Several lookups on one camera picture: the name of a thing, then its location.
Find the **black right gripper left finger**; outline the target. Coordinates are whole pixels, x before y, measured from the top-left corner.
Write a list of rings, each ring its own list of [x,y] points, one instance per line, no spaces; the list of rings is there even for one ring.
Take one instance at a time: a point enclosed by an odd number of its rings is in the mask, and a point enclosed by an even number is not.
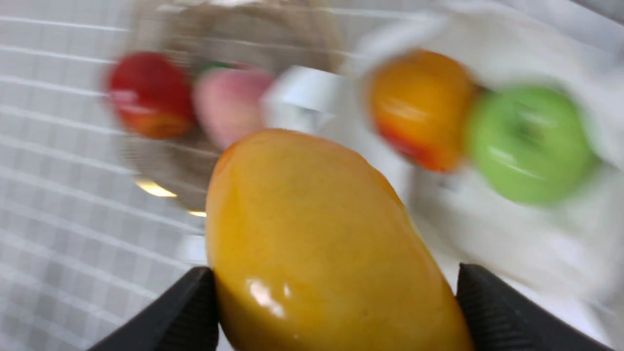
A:
[[[194,267],[92,351],[215,351],[219,342],[215,280]]]

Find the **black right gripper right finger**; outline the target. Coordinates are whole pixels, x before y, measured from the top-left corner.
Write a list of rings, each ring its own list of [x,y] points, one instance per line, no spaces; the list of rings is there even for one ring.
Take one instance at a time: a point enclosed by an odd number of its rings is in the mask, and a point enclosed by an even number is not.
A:
[[[459,265],[457,301],[478,351],[609,351],[481,265]]]

